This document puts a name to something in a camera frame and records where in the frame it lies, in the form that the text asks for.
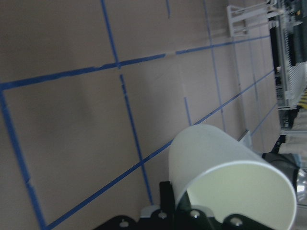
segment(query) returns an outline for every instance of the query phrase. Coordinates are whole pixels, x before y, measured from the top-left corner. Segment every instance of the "grid line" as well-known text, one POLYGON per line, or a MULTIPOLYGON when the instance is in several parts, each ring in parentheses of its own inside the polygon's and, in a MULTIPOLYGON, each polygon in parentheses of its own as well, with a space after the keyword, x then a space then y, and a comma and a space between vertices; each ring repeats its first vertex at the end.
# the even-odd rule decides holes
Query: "grid line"
POLYGON ((31 204, 32 204, 36 219, 38 221, 40 229, 46 230, 45 218, 44 218, 43 212, 40 208, 40 204, 39 204, 39 201, 38 201, 37 196, 35 194, 35 190, 30 183, 30 174, 29 174, 28 168, 26 166, 22 150, 20 148, 20 144, 19 144, 16 132, 15 132, 15 128, 14 128, 12 119, 11 119, 10 111, 7 107, 5 96, 3 94, 3 90, 0 90, 0 105, 1 105, 1 111, 2 111, 2 114, 3 114, 5 126, 7 128, 9 138, 11 140, 12 147, 13 147, 15 156, 17 158, 19 168, 21 170, 21 174, 22 174, 22 177, 23 177, 25 187, 26 187, 28 195, 30 197, 31 204))
MULTIPOLYGON (((233 43, 231 42, 231 44, 249 42, 249 41, 253 41, 253 40, 263 39, 263 38, 266 38, 266 37, 267 36, 256 37, 256 38, 251 38, 251 39, 244 39, 244 40, 240 40, 240 41, 234 41, 233 43)), ((211 46, 202 46, 202 47, 198 47, 198 48, 185 49, 185 50, 176 51, 176 55, 182 55, 182 54, 185 54, 185 53, 197 52, 197 51, 201 51, 201 50, 205 50, 205 49, 210 49, 210 48, 213 48, 213 47, 221 47, 221 46, 228 46, 228 45, 230 45, 230 44, 229 43, 221 43, 221 44, 216 44, 216 45, 211 45, 211 46)), ((120 66, 134 65, 134 64, 137 64, 137 63, 141 63, 141 62, 165 58, 165 57, 168 57, 168 56, 169 55, 167 55, 167 54, 158 54, 158 55, 153 55, 153 56, 148 56, 148 57, 141 57, 141 58, 126 60, 126 61, 121 61, 119 63, 119 65, 120 66)), ((27 85, 43 83, 43 82, 46 82, 46 81, 54 81, 54 80, 65 78, 65 77, 73 77, 73 76, 78 76, 78 75, 82 75, 82 74, 86 74, 86 73, 102 71, 102 70, 105 70, 105 69, 114 69, 114 68, 117 68, 117 67, 118 67, 118 65, 116 63, 109 63, 109 64, 104 64, 100 67, 87 67, 87 68, 83 68, 83 69, 74 69, 74 70, 68 70, 68 71, 59 72, 59 73, 52 73, 52 74, 22 79, 22 80, 14 80, 14 81, 9 81, 9 82, 3 82, 3 83, 0 83, 0 89, 9 90, 9 89, 14 89, 14 88, 18 88, 18 87, 27 86, 27 85)))
MULTIPOLYGON (((142 168, 143 176, 144 176, 144 179, 145 179, 145 184, 147 186, 147 192, 148 192, 148 195, 149 195, 149 199, 150 199, 150 201, 152 203, 151 192, 150 192, 150 188, 149 188, 148 179, 147 179, 147 176, 146 176, 146 171, 145 171, 144 164, 147 161, 149 161, 151 158, 153 158, 154 156, 158 155, 163 150, 167 149, 170 146, 170 144, 172 143, 172 140, 171 140, 168 143, 166 143, 165 145, 163 145, 161 148, 159 148, 156 151, 154 151, 148 157, 146 157, 144 159, 142 158, 142 153, 141 153, 141 150, 140 150, 140 146, 138 144, 137 134, 136 134, 136 130, 135 130, 135 126, 134 126, 134 122, 133 122, 133 118, 132 118, 132 113, 131 113, 131 109, 130 109, 130 105, 129 105, 129 99, 128 99, 127 91, 126 91, 126 88, 125 88, 124 78, 123 78, 123 75, 120 75, 120 79, 121 79, 121 82, 122 82, 123 94, 124 94, 124 97, 125 97, 126 107, 127 107, 128 113, 129 113, 132 130, 133 130, 133 134, 134 134, 134 137, 135 137, 135 142, 136 142, 136 145, 137 145, 137 150, 138 150, 138 155, 139 155, 139 158, 140 158, 140 162, 135 164, 129 170, 125 171, 122 175, 120 175, 119 177, 117 177, 116 179, 114 179, 113 181, 108 183, 106 186, 104 186, 103 188, 98 190, 96 193, 94 193, 93 195, 91 195, 90 197, 88 197, 87 199, 82 201, 80 204, 78 204, 77 206, 72 208, 70 211, 68 211, 67 213, 65 213, 61 217, 59 217, 57 220, 55 220, 54 222, 52 222, 51 224, 46 226, 46 223, 45 223, 43 214, 41 212, 41 209, 40 209, 37 197, 35 195, 34 188, 30 184, 30 176, 29 176, 28 170, 26 168, 25 160, 23 158, 22 150, 20 148, 20 145, 19 145, 19 142, 18 142, 18 139, 17 139, 17 135, 16 135, 14 127, 13 127, 13 123, 12 123, 12 119, 11 119, 9 110, 8 110, 8 108, 6 106, 6 101, 5 101, 5 97, 4 97, 4 94, 3 94, 4 90, 9 90, 9 89, 13 89, 13 88, 23 87, 23 86, 31 85, 31 84, 42 83, 42 82, 46 82, 46 81, 53 81, 53 80, 61 79, 61 78, 64 78, 64 77, 78 76, 78 75, 82 75, 82 74, 86 74, 86 73, 90 73, 90 72, 102 71, 102 70, 105 70, 105 69, 113 69, 113 68, 120 69, 121 66, 133 65, 133 64, 136 64, 136 63, 144 62, 144 61, 151 61, 151 60, 155 60, 155 59, 164 58, 164 57, 167 56, 166 54, 159 54, 159 55, 154 55, 154 56, 150 56, 150 57, 142 57, 142 58, 137 58, 137 59, 126 60, 126 61, 120 62, 119 59, 118 59, 118 55, 117 55, 117 51, 116 51, 113 35, 112 35, 112 32, 111 32, 110 23, 109 23, 108 16, 107 16, 107 10, 106 10, 106 6, 105 6, 105 1, 101 0, 101 4, 102 4, 102 9, 103 9, 103 13, 104 13, 105 23, 106 23, 106 27, 107 27, 107 31, 108 31, 109 40, 110 40, 110 43, 111 43, 111 47, 112 47, 112 52, 113 52, 113 56, 114 56, 114 59, 115 59, 115 63, 104 64, 104 65, 102 65, 100 67, 88 67, 88 68, 83 68, 83 69, 69 70, 69 71, 65 71, 65 72, 48 74, 48 75, 44 75, 44 76, 27 78, 27 79, 23 79, 23 80, 15 80, 15 81, 10 81, 10 82, 0 83, 1 111, 3 113, 5 124, 6 124, 8 132, 9 132, 9 136, 10 136, 11 142, 13 144, 13 148, 14 148, 14 151, 15 151, 18 163, 19 163, 19 167, 20 167, 20 169, 22 171, 22 175, 23 175, 24 182, 26 184, 26 188, 28 190, 29 196, 31 198, 32 205, 34 206, 34 211, 35 211, 36 217, 38 219, 40 228, 42 230, 53 229, 54 227, 56 227, 57 225, 62 223, 64 220, 66 220, 67 218, 72 216, 78 210, 80 210, 81 208, 83 208, 84 206, 89 204, 91 201, 93 201, 98 196, 100 196, 103 192, 105 192, 106 190, 108 190, 109 188, 114 186, 116 183, 121 181, 123 178, 125 178, 127 175, 129 175, 131 172, 135 171, 139 167, 142 168)), ((166 0, 166 4, 167 4, 167 10, 168 10, 168 17, 170 17, 170 7, 169 7, 168 0, 166 0)), ((220 106, 217 109, 213 110, 208 115, 206 115, 203 118, 203 121, 206 120, 211 115, 213 115, 214 113, 216 113, 217 111, 221 110, 222 116, 223 116, 223 125, 225 126, 225 124, 224 124, 224 115, 223 115, 223 107, 225 105, 227 105, 228 103, 232 102, 233 100, 235 100, 237 97, 239 97, 241 94, 246 92, 251 87, 256 86, 256 84, 260 80, 264 79, 270 73, 265 75, 261 79, 259 79, 257 82, 254 82, 254 84, 252 84, 249 87, 247 87, 245 90, 243 90, 241 93, 237 94, 235 97, 233 97, 232 99, 230 99, 226 103, 222 104, 221 96, 220 96, 220 91, 219 91, 219 82, 218 82, 218 78, 217 78, 217 72, 216 72, 215 57, 214 57, 213 48, 221 47, 221 46, 227 46, 227 45, 231 45, 231 44, 235 44, 235 43, 247 42, 247 41, 251 41, 251 40, 262 39, 262 38, 265 38, 267 36, 257 37, 257 38, 252 38, 252 39, 244 39, 244 40, 240 40, 240 41, 233 41, 233 42, 228 42, 228 43, 221 43, 221 44, 212 45, 212 38, 211 38, 211 32, 210 32, 210 28, 209 28, 209 21, 208 21, 207 12, 205 14, 206 14, 206 18, 207 18, 208 34, 209 34, 209 37, 210 37, 210 46, 203 46, 203 47, 198 47, 198 48, 192 48, 192 49, 176 51, 176 55, 181 55, 181 54, 185 54, 185 53, 189 53, 189 52, 197 52, 197 51, 205 50, 205 49, 211 49, 212 58, 213 58, 213 65, 214 65, 214 72, 215 72, 215 77, 216 77, 216 81, 217 81, 216 83, 217 83, 217 87, 218 87, 220 106)), ((186 108, 187 108, 187 112, 188 112, 189 123, 191 124, 191 120, 190 120, 190 117, 189 117, 188 101, 187 101, 186 98, 185 98, 185 103, 186 103, 186 108)), ((259 126, 261 126, 262 122, 267 118, 267 116, 268 116, 268 114, 264 117, 264 119, 257 126, 257 128, 259 126)))
MULTIPOLYGON (((105 23, 106 23, 107 32, 108 32, 108 35, 109 35, 110 44, 112 46, 114 59, 115 59, 115 62, 117 64, 117 68, 120 69, 121 64, 120 64, 119 59, 118 59, 117 50, 116 50, 116 47, 115 47, 115 42, 114 42, 113 35, 112 35, 112 29, 111 29, 111 25, 110 25, 110 22, 109 22, 108 15, 107 15, 107 9, 106 9, 106 5, 105 5, 104 0, 101 0, 101 6, 102 6, 102 9, 103 9, 103 15, 104 15, 104 18, 105 18, 105 23)), ((125 98, 125 103, 126 103, 128 117, 129 117, 129 120, 130 120, 130 125, 131 125, 131 129, 132 129, 132 133, 133 133, 134 143, 135 143, 135 146, 136 146, 136 149, 137 149, 139 160, 142 161, 143 160, 142 151, 141 151, 141 148, 140 148, 139 138, 138 138, 138 134, 137 134, 137 131, 136 131, 136 127, 135 127, 135 123, 134 123, 134 119, 133 119, 133 115, 132 115, 132 111, 131 111, 131 107, 130 107, 130 103, 129 103, 129 97, 128 97, 127 90, 126 90, 124 76, 122 74, 120 74, 119 78, 120 78, 121 87, 122 87, 124 98, 125 98)), ((146 191, 147 191, 149 202, 151 204, 154 204, 152 192, 151 192, 150 185, 149 185, 149 182, 148 182, 146 169, 145 169, 145 166, 143 164, 141 165, 141 169, 142 169, 142 174, 143 174, 144 183, 145 183, 145 186, 146 186, 146 191)))
MULTIPOLYGON (((212 112, 210 112, 209 114, 207 114, 204 118, 202 118, 201 120, 199 120, 198 122, 196 122, 194 125, 200 124, 203 121, 205 121, 207 118, 209 118, 210 116, 212 116, 213 114, 215 114, 216 112, 222 110, 222 108, 224 106, 226 106, 227 104, 231 103, 233 100, 235 100, 237 97, 239 97, 240 95, 242 95, 243 93, 245 93, 247 90, 251 89, 253 86, 255 86, 257 83, 259 83, 261 80, 265 79, 267 76, 269 76, 274 70, 270 71, 268 74, 264 75, 262 78, 260 78, 256 83, 251 84, 250 86, 248 86, 247 88, 245 88, 242 92, 238 93, 236 96, 234 96, 233 98, 231 98, 230 100, 228 100, 227 102, 225 102, 223 105, 219 106, 218 108, 214 109, 212 112)), ((269 113, 264 117, 264 119, 260 122, 260 124, 256 127, 256 129, 258 129, 261 124, 263 123, 263 121, 267 118, 267 116, 272 112, 273 108, 269 111, 269 113)), ((256 129, 253 130, 251 132, 251 134, 253 135, 256 132, 256 129)), ((126 176, 128 176, 130 173, 132 173, 133 171, 135 171, 136 169, 138 169, 139 167, 141 167, 142 165, 144 165, 147 161, 149 161, 150 159, 152 159, 153 157, 157 156, 159 153, 161 153, 162 151, 164 151, 165 149, 167 149, 171 143, 172 143, 173 139, 171 141, 169 141, 168 143, 164 144, 162 147, 160 147, 159 149, 157 149, 156 151, 154 151, 153 153, 151 153, 149 156, 145 157, 144 159, 142 159, 140 162, 138 162, 137 164, 135 164, 134 166, 132 166, 130 169, 128 169, 127 171, 125 171, 122 175, 120 175, 119 177, 117 177, 116 179, 114 179, 113 181, 111 181, 110 183, 108 183, 106 186, 102 187, 101 189, 99 189, 97 192, 95 192, 93 195, 91 195, 89 198, 85 199, 84 201, 82 201, 80 204, 78 204, 77 206, 75 206, 74 208, 72 208, 70 211, 68 211, 67 213, 65 213, 64 215, 62 215, 60 218, 58 218, 57 220, 55 220, 54 222, 52 222, 50 225, 48 225, 49 229, 52 229, 54 227, 56 227, 57 225, 59 225, 61 222, 63 222, 64 220, 66 220, 67 218, 69 218, 70 216, 72 216, 74 213, 76 213, 77 211, 79 211, 82 207, 86 206, 87 204, 89 204, 91 201, 93 201, 94 199, 96 199, 97 197, 99 197, 102 193, 104 193, 105 191, 107 191, 109 188, 113 187, 115 184, 117 184, 119 181, 121 181, 123 178, 125 178, 126 176)))
MULTIPOLYGON (((254 56, 253 56, 252 48, 251 48, 251 41, 253 41, 253 40, 250 39, 248 41, 248 48, 249 48, 250 60, 251 60, 251 63, 252 63, 253 81, 256 82, 255 67, 254 67, 254 56)), ((258 119, 261 120, 261 110, 260 110, 260 103, 259 103, 257 85, 255 85, 255 94, 256 94, 256 105, 257 105, 258 119)), ((261 127, 260 127, 260 136, 261 136, 262 149, 264 149, 264 141, 263 141, 263 135, 262 135, 262 128, 261 127)))

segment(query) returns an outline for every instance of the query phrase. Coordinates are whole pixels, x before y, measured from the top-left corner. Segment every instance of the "beige floor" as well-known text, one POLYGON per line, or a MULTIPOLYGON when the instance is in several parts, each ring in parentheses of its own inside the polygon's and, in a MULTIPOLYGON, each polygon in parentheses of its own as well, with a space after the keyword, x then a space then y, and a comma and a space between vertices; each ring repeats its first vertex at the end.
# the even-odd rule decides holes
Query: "beige floor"
POLYGON ((189 125, 279 136, 267 26, 233 41, 225 0, 102 2, 0 3, 0 229, 138 218, 189 125))

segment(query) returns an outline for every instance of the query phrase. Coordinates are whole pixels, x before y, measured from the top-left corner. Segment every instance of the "blue tape line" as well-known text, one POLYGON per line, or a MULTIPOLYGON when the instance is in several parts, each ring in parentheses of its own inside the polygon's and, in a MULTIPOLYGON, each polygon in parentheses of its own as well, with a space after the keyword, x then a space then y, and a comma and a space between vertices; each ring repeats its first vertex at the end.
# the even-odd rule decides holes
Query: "blue tape line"
MULTIPOLYGON (((137 148, 137 151, 138 151, 139 159, 140 159, 140 161, 142 161, 143 156, 142 156, 140 143, 139 143, 138 135, 137 135, 137 132, 136 132, 136 128, 135 128, 135 124, 134 124, 134 120, 133 120, 133 116, 132 116, 129 98, 128 98, 128 95, 127 95, 124 76, 122 74, 120 75, 120 81, 121 81, 121 86, 122 86, 124 97, 125 97, 126 107, 127 107, 127 111, 128 111, 128 115, 129 115, 129 119, 130 119, 130 124, 131 124, 131 128, 132 128, 133 136, 134 136, 135 145, 136 145, 136 148, 137 148)), ((152 192, 151 192, 151 189, 150 189, 150 186, 149 186, 145 166, 143 164, 142 164, 142 172, 143 172, 143 176, 144 176, 144 180, 145 180, 145 184, 146 184, 146 189, 147 189, 149 201, 150 201, 151 204, 153 204, 152 192)))
POLYGON ((197 121, 194 125, 198 125, 202 122, 204 122, 207 118, 209 118, 210 116, 212 116, 213 114, 215 114, 216 112, 218 112, 219 110, 222 110, 226 105, 228 105, 229 103, 231 103, 232 101, 234 101, 236 98, 238 98, 239 96, 241 96, 242 94, 244 94, 247 90, 251 89, 252 87, 256 86, 256 84, 258 82, 260 82, 261 80, 265 79, 267 76, 269 76, 271 73, 273 73, 274 70, 270 71, 269 73, 267 73, 266 75, 264 75, 262 78, 260 78, 257 82, 252 83, 250 86, 248 86, 247 88, 245 88, 243 91, 241 91, 240 93, 238 93, 237 95, 235 95, 234 97, 232 97, 231 99, 229 99, 227 102, 225 102, 224 104, 222 104, 221 106, 219 106, 218 108, 214 109, 211 113, 209 113, 208 115, 206 115, 205 117, 203 117, 202 119, 200 119, 199 121, 197 121))
POLYGON ((262 125, 262 123, 268 118, 270 113, 273 111, 273 109, 277 106, 277 103, 269 110, 269 112, 265 115, 265 117, 260 121, 260 123, 257 125, 257 127, 254 129, 254 131, 251 133, 253 136, 255 132, 259 129, 259 127, 262 125))
POLYGON ((197 47, 197 48, 192 48, 192 49, 184 49, 184 50, 176 51, 176 54, 177 55, 186 54, 186 53, 196 52, 196 51, 210 49, 210 48, 212 48, 212 46, 202 46, 202 47, 197 47))
POLYGON ((107 191, 108 189, 110 189, 111 187, 113 187, 114 185, 116 185, 118 182, 120 182, 122 179, 124 179, 126 176, 128 176, 130 173, 134 172, 135 170, 137 170, 139 167, 141 167, 143 164, 145 164, 147 161, 149 161, 150 159, 152 159, 153 157, 155 157, 156 155, 158 155, 160 152, 162 152, 163 150, 167 149, 173 140, 169 141, 168 143, 166 143, 165 145, 163 145, 160 149, 156 150, 155 152, 153 152, 152 154, 150 154, 148 157, 144 158, 142 161, 138 162, 137 164, 135 164, 134 166, 132 166, 130 169, 128 169, 127 171, 125 171, 122 175, 120 175, 119 177, 117 177, 116 179, 114 179, 113 181, 111 181, 110 183, 108 183, 106 186, 102 187, 101 189, 99 189, 97 192, 95 192, 93 195, 91 195, 90 197, 88 197, 87 199, 85 199, 84 201, 82 201, 80 204, 78 204, 77 206, 75 206, 74 208, 72 208, 70 211, 68 211, 67 213, 65 213, 64 215, 62 215, 61 217, 59 217, 57 220, 53 221, 51 224, 48 225, 48 229, 51 230, 53 228, 55 228, 56 226, 58 226, 60 223, 62 223, 63 221, 65 221, 67 218, 71 217, 73 214, 75 214, 77 211, 79 211, 80 209, 82 209, 84 206, 88 205, 90 202, 92 202, 93 200, 95 200, 97 197, 99 197, 102 193, 104 193, 105 191, 107 191))
POLYGON ((23 154, 22 154, 22 151, 21 151, 21 148, 20 148, 20 144, 19 144, 16 132, 15 132, 15 129, 14 129, 14 125, 12 123, 12 119, 11 119, 11 116, 10 116, 9 109, 7 107, 7 103, 6 103, 3 91, 0 91, 0 104, 1 104, 1 111, 2 111, 2 114, 3 114, 4 122, 5 122, 7 131, 8 131, 11 143, 12 143, 12 147, 14 149, 14 152, 15 152, 15 155, 16 155, 16 158, 17 158, 18 165, 19 165, 21 173, 22 173, 24 183, 26 185, 27 192, 30 196, 31 203, 32 203, 32 206, 34 208, 36 218, 38 220, 40 229, 45 230, 46 229, 45 219, 44 219, 43 213, 41 211, 41 208, 39 206, 38 199, 35 195, 34 188, 30 185, 30 182, 29 182, 30 181, 30 174, 28 172, 27 166, 26 166, 25 161, 24 161, 24 157, 23 157, 23 154))
POLYGON ((21 86, 26 86, 26 85, 32 85, 32 84, 37 84, 37 83, 42 83, 46 81, 52 81, 64 77, 72 77, 72 76, 77 76, 85 73, 91 73, 91 72, 96 72, 104 69, 111 69, 111 68, 116 68, 116 64, 106 64, 101 67, 88 67, 88 68, 83 68, 83 69, 75 69, 75 70, 70 70, 66 72, 61 72, 61 73, 54 73, 54 74, 48 74, 44 76, 38 76, 38 77, 33 77, 33 78, 27 78, 23 80, 15 80, 15 81, 10 81, 10 82, 5 82, 0 84, 0 88, 2 90, 8 90, 12 88, 17 88, 21 86))
MULTIPOLYGON (((242 91, 242 84, 241 84, 241 76, 240 76, 240 72, 239 72, 239 66, 238 66, 238 53, 237 53, 237 50, 236 50, 236 45, 235 43, 233 43, 232 45, 232 49, 235 53, 235 67, 236 67, 236 78, 238 80, 238 85, 239 85, 239 90, 240 92, 242 91)), ((247 125, 247 121, 246 121, 246 111, 244 109, 244 105, 243 105, 243 99, 240 101, 240 103, 242 104, 242 114, 243 114, 243 123, 244 123, 244 127, 248 127, 247 125)))
POLYGON ((121 61, 120 65, 121 66, 127 66, 127 65, 132 65, 132 64, 140 63, 140 62, 145 62, 145 61, 151 61, 151 60, 155 60, 155 59, 164 58, 165 56, 166 56, 166 54, 158 54, 158 55, 153 55, 153 56, 149 56, 149 57, 142 57, 142 58, 127 60, 127 61, 121 61))
POLYGON ((217 111, 221 110, 221 106, 219 106, 218 108, 214 109, 211 113, 209 113, 208 115, 206 115, 205 117, 203 117, 201 120, 197 121, 195 123, 195 125, 198 125, 202 122, 204 122, 207 118, 209 118, 210 116, 212 116, 213 114, 215 114, 217 111))
POLYGON ((160 152, 162 152, 163 150, 167 149, 173 142, 174 139, 172 139, 171 141, 167 142, 165 145, 163 145, 161 148, 157 149, 156 151, 154 151, 152 154, 150 154, 148 157, 143 159, 143 163, 146 163, 147 161, 149 161, 151 158, 155 157, 156 155, 158 155, 160 152))
MULTIPOLYGON (((244 89, 239 95, 243 94, 244 92, 246 92, 247 90, 249 90, 251 87, 253 87, 255 85, 255 83, 253 83, 252 85, 248 86, 246 89, 244 89)), ((226 104, 230 103, 231 101, 233 101, 235 98, 237 98, 239 95, 236 95, 235 97, 233 97, 232 99, 230 99, 228 102, 224 103, 223 106, 225 106, 226 104)), ((209 113, 208 115, 206 115, 204 118, 202 118, 201 120, 199 120, 198 122, 195 123, 195 125, 202 123, 203 121, 205 121, 208 117, 212 116, 213 114, 215 114, 217 111, 221 110, 222 106, 219 106, 218 108, 216 108, 215 110, 213 110, 211 113, 209 113)), ((58 226, 60 223, 62 223, 63 221, 65 221, 67 218, 69 218, 70 216, 72 216, 74 213, 76 213, 77 211, 79 211, 81 208, 83 208, 84 206, 86 206, 87 204, 89 204, 91 201, 93 201, 94 199, 96 199, 97 197, 99 197, 102 193, 104 193, 106 190, 108 190, 109 188, 113 187, 115 184, 117 184, 119 181, 121 181, 122 179, 124 179, 126 176, 128 176, 130 173, 134 172, 136 169, 138 169, 139 167, 141 167, 143 164, 145 164, 147 161, 149 161, 150 159, 152 159, 153 157, 155 157, 156 155, 158 155, 159 153, 161 153, 162 151, 164 151, 165 149, 167 149, 171 143, 172 143, 173 139, 171 141, 169 141, 168 143, 166 143, 165 145, 163 145, 161 148, 157 149, 156 151, 154 151, 153 153, 151 153, 149 156, 147 156, 146 158, 142 159, 140 162, 138 162, 137 164, 135 164, 133 167, 131 167, 130 169, 128 169, 126 172, 124 172, 122 175, 120 175, 119 177, 117 177, 116 179, 114 179, 113 181, 111 181, 110 183, 108 183, 106 186, 104 186, 103 188, 99 189, 96 193, 94 193, 93 195, 91 195, 90 197, 88 197, 87 199, 85 199, 84 201, 82 201, 80 204, 78 204, 77 206, 75 206, 74 208, 72 208, 70 211, 68 211, 67 213, 65 213, 63 216, 59 217, 57 220, 55 220, 54 222, 52 222, 50 225, 48 225, 48 229, 53 229, 56 226, 58 226)))
POLYGON ((65 221, 67 218, 71 217, 73 214, 75 214, 77 211, 79 211, 81 208, 85 207, 86 205, 88 205, 90 202, 92 202, 93 200, 95 200, 97 197, 99 197, 102 193, 104 193, 106 190, 108 190, 109 188, 113 187, 115 184, 117 184, 119 181, 121 181, 122 179, 124 179, 126 176, 128 176, 130 173, 132 173, 133 171, 135 171, 136 169, 138 169, 141 166, 142 162, 139 162, 137 164, 135 164, 134 166, 132 166, 130 169, 128 169, 127 171, 125 171, 122 175, 120 175, 119 177, 117 177, 116 179, 114 179, 113 181, 111 181, 110 183, 108 183, 106 186, 102 187, 101 189, 99 189, 97 192, 95 192, 93 195, 91 195, 90 197, 88 197, 87 199, 85 199, 84 201, 82 201, 80 204, 78 204, 77 206, 75 206, 74 208, 72 208, 70 211, 68 211, 67 213, 65 213, 64 215, 62 215, 61 217, 59 217, 57 220, 53 221, 51 224, 48 225, 48 229, 53 229, 56 226, 58 226, 60 223, 62 223, 63 221, 65 221))
POLYGON ((170 19, 171 18, 171 7, 169 5, 169 0, 166 0, 166 8, 167 8, 167 16, 170 19))
POLYGON ((202 0, 202 3, 203 3, 204 11, 205 11, 205 19, 206 19, 206 24, 207 24, 208 37, 209 37, 210 45, 212 46, 212 36, 211 36, 211 30, 210 30, 210 25, 209 25, 209 16, 208 16, 208 11, 207 11, 206 1, 202 0))
POLYGON ((225 42, 225 43, 221 43, 221 44, 212 45, 212 47, 228 46, 228 45, 232 45, 233 43, 234 42, 225 42))
POLYGON ((225 118, 224 118, 224 113, 223 113, 223 107, 222 107, 222 98, 221 98, 221 91, 220 91, 220 83, 219 83, 219 79, 218 79, 218 76, 217 76, 217 69, 216 69, 216 64, 215 64, 215 55, 214 55, 214 50, 213 50, 213 49, 211 49, 211 55, 212 55, 212 60, 213 60, 214 76, 215 76, 215 82, 216 82, 217 93, 218 93, 218 98, 219 98, 219 104, 220 104, 220 106, 221 106, 223 130, 224 130, 224 132, 226 132, 226 123, 225 123, 225 118))
POLYGON ((107 15, 107 11, 106 11, 106 4, 105 4, 104 0, 100 0, 100 2, 101 2, 101 6, 102 6, 102 11, 104 13, 104 18, 105 18, 105 22, 106 22, 106 29, 107 29, 107 33, 108 33, 108 36, 109 36, 110 44, 111 44, 111 47, 112 47, 112 52, 113 52, 113 55, 114 55, 114 59, 115 59, 115 62, 117 64, 118 68, 120 69, 120 63, 119 63, 117 51, 116 51, 116 48, 115 48, 115 43, 114 43, 112 31, 111 31, 110 22, 109 22, 109 17, 107 15))
MULTIPOLYGON (((269 36, 234 41, 234 43, 248 42, 248 41, 253 41, 253 40, 267 38, 267 37, 269 36)), ((216 44, 212 46, 202 46, 202 47, 197 47, 197 48, 192 48, 192 49, 180 50, 180 51, 177 51, 176 54, 180 55, 180 54, 185 54, 185 53, 190 53, 190 52, 197 52, 200 50, 210 49, 212 47, 227 46, 229 44, 230 43, 222 43, 222 44, 216 44)), ((142 57, 142 58, 127 60, 127 61, 122 61, 119 63, 119 65, 120 66, 133 65, 136 63, 150 61, 150 60, 164 58, 164 57, 166 57, 166 54, 159 54, 159 55, 154 55, 150 57, 142 57)), ((43 76, 38 76, 38 77, 33 77, 33 78, 27 78, 23 80, 10 81, 10 82, 5 82, 5 83, 0 83, 0 89, 8 90, 8 89, 18 88, 18 87, 22 87, 26 85, 42 83, 45 81, 52 81, 52 80, 56 80, 56 79, 60 79, 64 77, 73 77, 73 76, 77 76, 81 74, 101 71, 104 69, 112 69, 116 67, 118 67, 117 63, 110 63, 110 64, 105 64, 100 67, 88 67, 88 68, 83 68, 83 69, 75 69, 75 70, 70 70, 70 71, 65 71, 65 72, 60 72, 60 73, 53 73, 53 74, 48 74, 48 75, 43 75, 43 76)))
POLYGON ((186 111, 187 111, 187 116, 188 116, 189 125, 191 126, 191 125, 192 125, 191 116, 190 116, 190 111, 189 111, 188 100, 187 100, 186 97, 184 98, 184 104, 185 104, 185 106, 186 106, 186 111))

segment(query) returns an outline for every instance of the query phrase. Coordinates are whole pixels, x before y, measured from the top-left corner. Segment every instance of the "screw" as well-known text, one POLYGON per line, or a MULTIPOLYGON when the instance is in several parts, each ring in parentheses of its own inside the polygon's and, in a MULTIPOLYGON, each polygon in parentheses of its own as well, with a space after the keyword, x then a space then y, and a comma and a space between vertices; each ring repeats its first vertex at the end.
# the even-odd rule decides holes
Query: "screw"
POLYGON ((230 223, 236 227, 240 227, 243 224, 242 220, 238 217, 231 218, 230 223))
POLYGON ((127 228, 127 227, 129 227, 129 223, 126 222, 124 219, 122 219, 121 222, 119 223, 119 226, 121 228, 127 228))
POLYGON ((198 218, 198 217, 200 217, 200 212, 199 211, 197 211, 197 210, 192 210, 192 211, 190 211, 190 215, 191 215, 191 217, 193 217, 193 218, 198 218))
POLYGON ((158 217, 161 218, 161 219, 165 219, 167 217, 167 214, 165 212, 160 212, 158 214, 158 217))

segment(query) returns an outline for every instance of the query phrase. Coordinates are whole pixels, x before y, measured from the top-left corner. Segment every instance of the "white cup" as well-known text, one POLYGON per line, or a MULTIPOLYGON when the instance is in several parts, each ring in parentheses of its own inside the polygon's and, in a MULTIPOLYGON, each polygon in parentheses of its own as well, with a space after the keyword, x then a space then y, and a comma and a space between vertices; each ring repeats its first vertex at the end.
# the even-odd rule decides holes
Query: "white cup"
POLYGON ((289 230, 296 214, 292 184, 279 170, 216 127, 191 126, 169 151, 176 206, 187 191, 192 205, 219 221, 241 214, 275 230, 289 230))

